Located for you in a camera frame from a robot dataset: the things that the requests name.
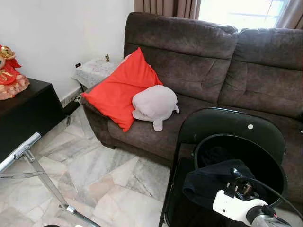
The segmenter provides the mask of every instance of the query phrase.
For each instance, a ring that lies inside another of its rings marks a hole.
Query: marble floor
[[[32,152],[66,201],[102,227],[158,226],[169,169],[102,146],[81,106],[68,126],[63,120],[32,147]],[[30,171],[29,165],[19,160],[6,173]],[[278,213],[294,227],[303,226],[292,213]],[[50,224],[88,227],[62,211],[37,177],[0,180],[0,227]]]

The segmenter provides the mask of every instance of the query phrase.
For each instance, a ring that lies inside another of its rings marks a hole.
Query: brown curtain
[[[136,12],[168,17],[199,18],[201,0],[134,0]]]
[[[303,29],[303,0],[291,0],[276,27]]]

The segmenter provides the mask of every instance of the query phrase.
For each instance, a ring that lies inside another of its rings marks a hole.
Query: brown sofa
[[[141,47],[163,84],[176,92],[180,113],[163,122],[163,131],[154,131],[151,122],[136,120],[123,133],[83,99],[84,110],[102,144],[166,165],[173,159],[182,122],[195,110],[220,106],[268,119],[285,137],[288,198],[302,210],[302,39],[302,30],[247,29],[238,33],[232,26],[131,13],[124,56]],[[182,147],[184,155],[192,150],[190,145]]]

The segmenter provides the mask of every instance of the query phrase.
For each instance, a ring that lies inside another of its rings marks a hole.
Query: plush toy
[[[29,85],[28,79],[15,68],[20,68],[15,53],[0,45],[0,100],[13,98]]]
[[[156,85],[145,89],[133,97],[133,117],[153,122],[155,131],[162,131],[163,121],[175,110],[180,112],[176,94],[168,87]]]

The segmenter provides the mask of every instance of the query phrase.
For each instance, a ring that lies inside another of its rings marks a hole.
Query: red pillow
[[[134,122],[133,96],[155,85],[163,84],[138,48],[102,83],[83,93],[83,97],[127,132]]]

